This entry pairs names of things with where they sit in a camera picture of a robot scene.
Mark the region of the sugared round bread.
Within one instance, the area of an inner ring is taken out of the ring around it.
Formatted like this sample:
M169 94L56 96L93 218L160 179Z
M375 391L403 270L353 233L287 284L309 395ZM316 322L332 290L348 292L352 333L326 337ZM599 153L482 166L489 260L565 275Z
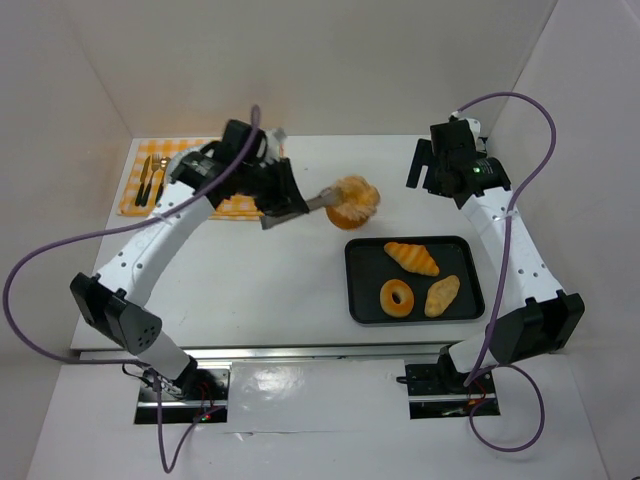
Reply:
M364 177L351 175L337 180L330 191L336 200L325 207L329 221L341 230L363 226L377 212L380 194Z

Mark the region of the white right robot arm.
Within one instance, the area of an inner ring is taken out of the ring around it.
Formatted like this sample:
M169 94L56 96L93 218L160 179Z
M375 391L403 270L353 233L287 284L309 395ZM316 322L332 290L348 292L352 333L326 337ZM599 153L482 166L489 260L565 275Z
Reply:
M548 270L515 204L510 180L499 160L476 149L479 122L459 118L430 127L431 139L420 139L406 186L417 188L423 166L423 188L452 198L475 227L498 271L497 299L484 333L444 347L437 361L442 382L461 383L499 365L511 365L564 348L585 311L578 293L566 294ZM345 247L349 311L362 325L391 322L381 306L374 307L374 286L384 275L400 273L383 260L383 238L356 239ZM419 245L435 247L436 263L461 274L460 300L444 320L476 319L484 300L469 245L460 237L415 237Z

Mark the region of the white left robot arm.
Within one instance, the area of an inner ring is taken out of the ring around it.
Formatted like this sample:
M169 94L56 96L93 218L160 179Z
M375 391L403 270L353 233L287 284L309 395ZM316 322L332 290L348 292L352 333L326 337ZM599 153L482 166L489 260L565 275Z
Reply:
M255 121L227 122L221 139L177 154L169 180L149 216L120 252L92 276L79 273L71 293L85 322L153 370L177 395L186 396L210 377L164 332L145 305L176 253L226 199L251 197L269 229L337 204L335 187L304 199L289 159L280 154L285 135Z

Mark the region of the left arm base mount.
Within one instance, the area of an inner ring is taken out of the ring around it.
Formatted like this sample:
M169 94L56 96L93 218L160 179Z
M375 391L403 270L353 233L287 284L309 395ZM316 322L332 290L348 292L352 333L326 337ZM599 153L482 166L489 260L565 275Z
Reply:
M159 377L164 424L187 425L198 417L203 424L227 422L231 364L204 362L202 367L205 374L201 374L186 393ZM127 375L139 381L134 423L156 425L157 394L153 374L147 369L140 373L127 372Z

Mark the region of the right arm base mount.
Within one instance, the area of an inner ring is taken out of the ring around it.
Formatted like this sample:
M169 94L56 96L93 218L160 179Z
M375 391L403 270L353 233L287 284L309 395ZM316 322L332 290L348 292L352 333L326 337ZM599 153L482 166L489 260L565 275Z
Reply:
M464 386L466 374L457 373L438 355L409 357L396 382L406 389L411 420L499 416L500 406L491 373Z

